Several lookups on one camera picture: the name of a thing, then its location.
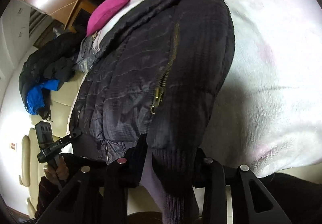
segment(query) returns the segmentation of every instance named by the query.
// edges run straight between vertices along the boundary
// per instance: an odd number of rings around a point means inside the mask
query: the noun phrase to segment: zipper pull
[[[162,87],[156,87],[155,94],[154,94],[153,104],[152,104],[151,109],[150,109],[150,111],[151,111],[152,114],[155,113],[156,108],[162,102],[163,93],[164,93],[164,88],[162,88]]]

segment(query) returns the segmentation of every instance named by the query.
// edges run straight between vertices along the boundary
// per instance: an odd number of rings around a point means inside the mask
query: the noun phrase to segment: white fleece blanket
[[[104,35],[143,0],[131,0]],[[322,161],[322,10],[316,0],[225,0],[236,50],[202,148],[258,177]]]

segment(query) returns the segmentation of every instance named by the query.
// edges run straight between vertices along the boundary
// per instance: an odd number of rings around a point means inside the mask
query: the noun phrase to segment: metal screw
[[[213,162],[212,158],[203,158],[203,162],[206,164],[211,164]]]
[[[126,158],[119,158],[119,159],[117,160],[117,162],[118,162],[118,164],[124,164],[124,163],[126,163],[126,162],[127,162],[127,159],[126,159]]]
[[[89,172],[91,170],[91,168],[89,166],[83,166],[80,170],[83,173],[87,173],[87,172]]]
[[[247,165],[245,165],[245,164],[242,164],[242,165],[240,165],[240,169],[242,171],[248,171],[249,170],[249,167]]]

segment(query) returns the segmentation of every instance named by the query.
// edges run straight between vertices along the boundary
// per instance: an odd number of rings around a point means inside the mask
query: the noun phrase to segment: black jacket
[[[223,0],[145,0],[100,48],[70,119],[83,133],[74,154],[110,163],[147,134],[169,194],[164,222],[180,223],[195,204],[195,153],[234,55],[229,9]]]
[[[64,33],[56,39],[49,41],[28,57],[19,76],[19,91],[26,110],[28,110],[27,94],[31,88],[45,79],[55,78],[59,71],[66,71],[67,66],[69,69],[64,74],[70,73],[72,65],[70,65],[70,60],[66,58],[79,52],[83,38],[84,34],[82,33]],[[61,58],[63,60],[60,60],[59,65],[56,65],[55,62]]]

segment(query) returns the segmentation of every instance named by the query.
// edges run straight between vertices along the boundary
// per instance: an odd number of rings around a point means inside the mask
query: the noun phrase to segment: sofa cushion
[[[60,138],[66,136],[68,117],[74,98],[77,96],[78,89],[81,86],[84,73],[77,71],[75,76],[62,85],[59,91],[51,91],[51,120],[53,135]],[[39,115],[30,115],[33,125],[42,121]]]
[[[30,139],[24,136],[21,141],[22,155],[21,155],[21,175],[19,175],[19,182],[25,187],[30,186]]]
[[[40,152],[40,148],[38,146],[38,140],[36,135],[36,130],[31,128],[29,131],[29,140],[30,140],[30,185],[29,185],[29,194],[30,194],[30,202],[34,208],[37,207],[38,204],[38,193],[39,193],[39,182],[41,177],[45,176],[43,171],[43,167],[45,164],[40,164],[38,162],[37,155]]]
[[[28,215],[30,218],[33,219],[35,217],[36,209],[31,204],[30,198],[26,199],[26,204],[27,204]]]

